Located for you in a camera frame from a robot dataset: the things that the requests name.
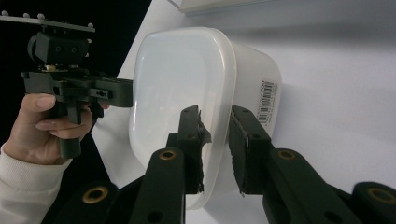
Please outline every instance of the plastic container lid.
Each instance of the plastic container lid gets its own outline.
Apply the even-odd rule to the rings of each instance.
[[[182,28],[148,35],[136,58],[131,147],[144,167],[151,154],[177,133],[181,110],[198,105],[212,143],[202,152],[205,191],[186,195],[186,209],[208,201],[226,145],[233,104],[236,61],[233,45],[211,28]]]

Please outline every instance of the barcode label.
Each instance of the barcode label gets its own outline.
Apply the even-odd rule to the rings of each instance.
[[[274,112],[274,103],[276,98],[277,84],[274,82],[262,81],[260,89],[260,101],[257,111],[259,123],[268,126]]]

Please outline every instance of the human hand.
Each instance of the human hand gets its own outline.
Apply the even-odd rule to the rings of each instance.
[[[55,106],[55,96],[39,93],[27,94],[12,127],[4,151],[8,156],[35,164],[62,164],[59,138],[82,139],[92,127],[92,113],[88,105],[81,111],[81,124],[69,122],[67,116],[48,119]]]

